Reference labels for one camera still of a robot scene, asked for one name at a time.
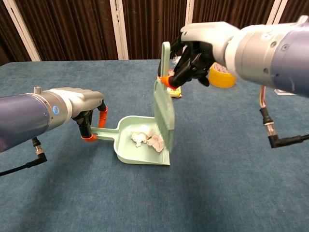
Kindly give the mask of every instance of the brown curtain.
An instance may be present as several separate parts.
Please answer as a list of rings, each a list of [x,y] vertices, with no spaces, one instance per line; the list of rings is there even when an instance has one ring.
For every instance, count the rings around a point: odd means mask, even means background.
[[[309,0],[289,0],[282,13],[280,23],[293,23],[302,15],[309,15]]]
[[[273,4],[274,0],[195,0],[193,22],[225,21],[240,29],[266,24]]]
[[[186,0],[122,0],[129,59],[158,59],[185,23]]]
[[[3,1],[0,1],[0,65],[31,61]]]
[[[15,0],[42,60],[118,59],[109,0]]]

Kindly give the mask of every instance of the brush bristles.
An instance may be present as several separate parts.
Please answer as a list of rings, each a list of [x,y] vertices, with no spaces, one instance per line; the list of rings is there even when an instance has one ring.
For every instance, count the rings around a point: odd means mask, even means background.
[[[154,104],[154,116],[155,116],[155,120],[156,120],[158,128],[159,128],[159,131],[161,133],[161,136],[164,140],[165,147],[169,150],[169,152],[171,152],[172,148],[173,148],[174,130],[168,129],[167,123],[164,120],[164,117],[161,114],[159,106],[156,102]]]

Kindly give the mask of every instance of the yellow package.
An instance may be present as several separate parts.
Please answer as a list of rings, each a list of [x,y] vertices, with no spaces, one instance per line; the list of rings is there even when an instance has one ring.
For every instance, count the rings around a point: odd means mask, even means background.
[[[173,69],[169,69],[169,76],[174,75],[174,70]],[[172,98],[180,98],[182,96],[182,89],[181,87],[178,87],[177,89],[173,90],[171,88],[168,88],[168,92],[170,94],[170,96]]]

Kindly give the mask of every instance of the blue led light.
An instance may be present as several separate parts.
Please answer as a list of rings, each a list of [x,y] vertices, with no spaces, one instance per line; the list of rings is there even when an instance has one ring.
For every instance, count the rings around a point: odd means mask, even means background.
[[[59,114],[60,110],[59,110],[58,106],[56,106],[56,105],[53,106],[53,112],[54,112],[55,115]]]

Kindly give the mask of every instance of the tape roll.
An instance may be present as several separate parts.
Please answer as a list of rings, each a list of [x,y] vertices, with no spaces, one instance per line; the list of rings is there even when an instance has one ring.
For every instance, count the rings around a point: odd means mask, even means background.
[[[228,72],[226,67],[215,62],[209,71],[209,83],[220,88],[230,88],[235,85],[236,77]]]

